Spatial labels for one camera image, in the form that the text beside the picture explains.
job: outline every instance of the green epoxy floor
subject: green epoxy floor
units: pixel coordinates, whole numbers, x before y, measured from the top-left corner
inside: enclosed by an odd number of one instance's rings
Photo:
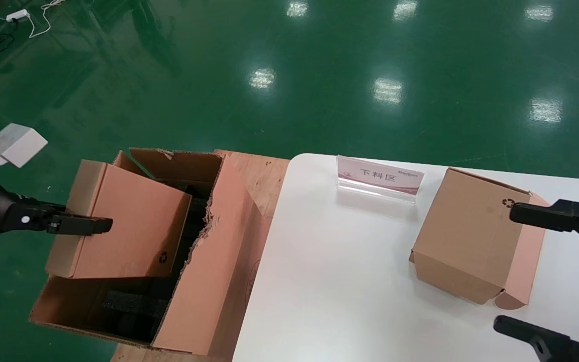
[[[43,30],[44,3],[0,16]],[[48,18],[0,53],[0,128],[49,141],[0,167],[14,192],[66,202],[81,158],[131,146],[579,177],[577,0],[67,0]],[[50,245],[0,236],[0,360],[106,362],[113,343],[26,321]]]

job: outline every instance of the open cardboard box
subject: open cardboard box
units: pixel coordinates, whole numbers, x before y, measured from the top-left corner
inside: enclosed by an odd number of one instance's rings
[[[515,202],[548,206],[532,192],[448,168],[412,248],[417,277],[478,304],[528,305],[545,230],[509,220]]]
[[[178,249],[186,261],[179,277],[172,275],[170,295],[161,296],[168,305],[154,336],[119,335],[126,314],[103,303],[109,291],[144,294],[165,278],[50,276],[30,321],[145,348],[231,358],[268,225],[228,156],[158,149],[131,149],[130,155],[162,183],[191,184],[209,199],[206,227],[190,249]],[[114,165],[148,177],[121,151]]]

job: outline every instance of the recycling symbol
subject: recycling symbol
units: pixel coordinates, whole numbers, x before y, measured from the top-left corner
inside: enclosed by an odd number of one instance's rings
[[[513,199],[503,199],[502,200],[502,205],[506,206],[506,208],[511,208],[511,206],[513,206],[515,204],[515,200]]]

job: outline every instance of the white table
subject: white table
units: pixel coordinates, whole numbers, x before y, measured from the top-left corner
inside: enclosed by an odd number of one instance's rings
[[[492,330],[498,314],[579,341],[579,235],[547,231],[528,307],[467,302],[417,280],[408,262],[446,167],[376,162],[425,173],[416,206],[337,198],[334,156],[289,163],[234,362],[537,360]],[[469,171],[551,204],[579,201],[579,179]]]

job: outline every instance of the cardboard box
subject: cardboard box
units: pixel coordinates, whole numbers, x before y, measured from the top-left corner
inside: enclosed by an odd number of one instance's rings
[[[75,279],[171,273],[191,197],[124,169],[129,162],[124,153],[113,165],[82,160],[66,209],[112,218],[113,226],[91,236],[56,235],[46,272]]]
[[[184,255],[179,275],[172,275],[175,286],[163,297],[168,305],[154,337],[119,335],[126,313],[103,303],[109,291],[143,294],[167,278],[51,276],[30,321],[134,346],[231,358],[269,225],[228,156],[157,149],[131,149],[131,156],[161,182],[172,187],[191,184],[209,199],[206,227],[188,249],[188,258]],[[122,169],[145,175],[122,152],[119,158]],[[186,252],[179,249],[177,254]]]
[[[417,277],[478,304],[528,305],[544,229],[509,220],[515,202],[547,206],[532,192],[448,168],[412,248]]]

